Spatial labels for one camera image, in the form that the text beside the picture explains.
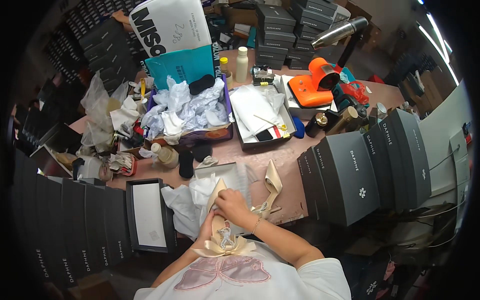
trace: bracelet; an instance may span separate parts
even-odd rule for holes
[[[255,224],[255,227],[253,228],[252,234],[255,234],[255,230],[257,229],[257,226],[258,226],[258,224],[260,224],[260,221],[261,221],[261,220],[262,220],[261,217],[258,218],[257,223]]]

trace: cream satin high heel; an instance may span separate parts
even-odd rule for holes
[[[268,196],[267,200],[263,202],[261,205],[256,207],[252,207],[251,211],[256,213],[259,217],[266,219],[270,215],[270,210],[272,209],[273,201],[275,201],[276,197],[282,191],[283,185],[282,180],[280,179],[280,175],[276,170],[275,164],[273,160],[270,159],[268,162],[267,173],[265,175],[265,186],[267,190],[269,190],[270,195]]]
[[[218,193],[226,189],[227,186],[225,182],[220,178],[210,198],[208,198],[207,212],[210,212],[212,206],[215,204]],[[212,236],[210,240],[205,241],[204,249],[192,250],[204,257],[219,257],[229,254],[247,255],[248,252],[255,249],[256,247],[253,242],[247,242],[243,237],[236,238],[234,234],[231,234],[230,228],[225,224],[225,218],[215,215],[212,220]]]

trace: black foam pad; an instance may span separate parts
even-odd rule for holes
[[[180,169],[179,174],[183,178],[193,177],[193,154],[190,151],[182,151],[179,153]]]
[[[212,145],[210,144],[200,144],[200,145],[195,145],[192,148],[193,152],[193,157],[195,158],[196,161],[199,163],[203,162],[205,157],[211,156],[212,155]]]
[[[190,94],[194,96],[198,95],[199,93],[203,92],[207,88],[212,87],[214,84],[215,84],[215,78],[212,75],[207,74],[204,77],[200,78],[199,80],[189,84]]]

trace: red plastic bag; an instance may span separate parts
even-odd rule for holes
[[[358,82],[358,81],[352,81],[349,84],[340,84],[340,87],[342,88],[343,92],[345,94],[354,96],[355,99],[360,103],[360,104],[367,104],[368,103],[368,96],[366,96],[365,93],[365,86],[363,83]]]

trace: blue sponge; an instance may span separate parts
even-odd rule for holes
[[[295,127],[297,127],[297,132],[293,134],[293,136],[298,137],[299,139],[303,139],[305,136],[305,125],[301,122],[301,120],[297,117],[292,117],[293,123],[295,123]]]

